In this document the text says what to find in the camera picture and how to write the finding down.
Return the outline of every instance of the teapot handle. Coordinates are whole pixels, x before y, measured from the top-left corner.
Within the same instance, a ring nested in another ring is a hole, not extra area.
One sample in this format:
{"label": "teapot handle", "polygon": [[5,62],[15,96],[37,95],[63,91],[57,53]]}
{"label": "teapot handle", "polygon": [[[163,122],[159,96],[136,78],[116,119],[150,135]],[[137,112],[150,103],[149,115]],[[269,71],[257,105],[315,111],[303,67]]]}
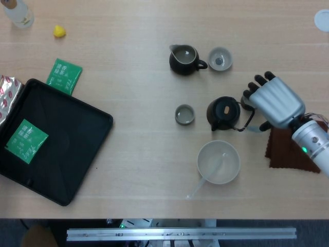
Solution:
{"label": "teapot handle", "polygon": [[196,63],[196,70],[208,68],[208,64],[203,60],[198,60]]}

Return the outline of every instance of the brown cloth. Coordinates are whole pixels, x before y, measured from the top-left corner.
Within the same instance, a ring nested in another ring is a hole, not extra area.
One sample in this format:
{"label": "brown cloth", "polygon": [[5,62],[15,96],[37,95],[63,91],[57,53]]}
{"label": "brown cloth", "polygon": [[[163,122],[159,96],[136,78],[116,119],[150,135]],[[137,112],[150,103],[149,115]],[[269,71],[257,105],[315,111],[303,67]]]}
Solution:
{"label": "brown cloth", "polygon": [[[317,122],[327,132],[324,122]],[[265,157],[271,159],[271,168],[294,168],[320,173],[319,167],[292,140],[291,129],[272,128],[267,143]]]}

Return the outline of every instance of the robot finger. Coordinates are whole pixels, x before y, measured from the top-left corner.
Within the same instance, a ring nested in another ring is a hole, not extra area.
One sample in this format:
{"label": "robot finger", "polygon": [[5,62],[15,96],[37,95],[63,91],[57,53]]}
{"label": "robot finger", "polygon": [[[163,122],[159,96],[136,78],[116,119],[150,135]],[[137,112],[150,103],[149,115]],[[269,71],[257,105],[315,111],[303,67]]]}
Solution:
{"label": "robot finger", "polygon": [[267,131],[270,128],[272,128],[272,125],[269,123],[269,121],[262,123],[259,127],[260,131]]}
{"label": "robot finger", "polygon": [[267,80],[260,75],[255,75],[255,81],[258,82],[260,86],[264,86],[264,84],[267,82]]}
{"label": "robot finger", "polygon": [[252,93],[256,92],[256,90],[259,89],[259,86],[257,86],[257,85],[256,85],[255,83],[253,83],[253,82],[249,82],[249,83],[248,83],[248,87],[249,87],[249,89],[250,89],[250,91],[251,91]]}
{"label": "robot finger", "polygon": [[273,73],[271,72],[271,71],[268,71],[268,72],[265,72],[265,78],[267,79],[267,80],[272,80],[272,79],[274,79],[276,76],[275,75],[273,75]]}
{"label": "robot finger", "polygon": [[245,96],[247,99],[252,95],[252,92],[249,90],[244,90],[243,91],[243,96]]}

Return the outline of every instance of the yellow lemon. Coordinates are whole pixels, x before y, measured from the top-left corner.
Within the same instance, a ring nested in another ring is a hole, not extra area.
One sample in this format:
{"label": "yellow lemon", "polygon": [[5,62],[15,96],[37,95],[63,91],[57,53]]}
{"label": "yellow lemon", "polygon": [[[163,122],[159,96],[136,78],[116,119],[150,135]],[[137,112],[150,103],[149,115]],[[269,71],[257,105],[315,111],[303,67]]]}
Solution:
{"label": "yellow lemon", "polygon": [[63,37],[66,35],[66,31],[65,31],[64,27],[56,25],[53,30],[53,35],[57,38],[60,38],[60,37]]}

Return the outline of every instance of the black tray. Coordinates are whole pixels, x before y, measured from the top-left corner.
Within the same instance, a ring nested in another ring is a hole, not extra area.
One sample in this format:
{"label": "black tray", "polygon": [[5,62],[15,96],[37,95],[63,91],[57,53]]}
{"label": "black tray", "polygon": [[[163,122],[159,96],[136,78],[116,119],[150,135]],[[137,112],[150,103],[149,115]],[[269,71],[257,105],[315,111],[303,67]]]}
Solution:
{"label": "black tray", "polygon": [[[5,149],[23,119],[49,135],[30,164]],[[66,206],[112,125],[110,114],[30,79],[0,130],[0,174]]]}

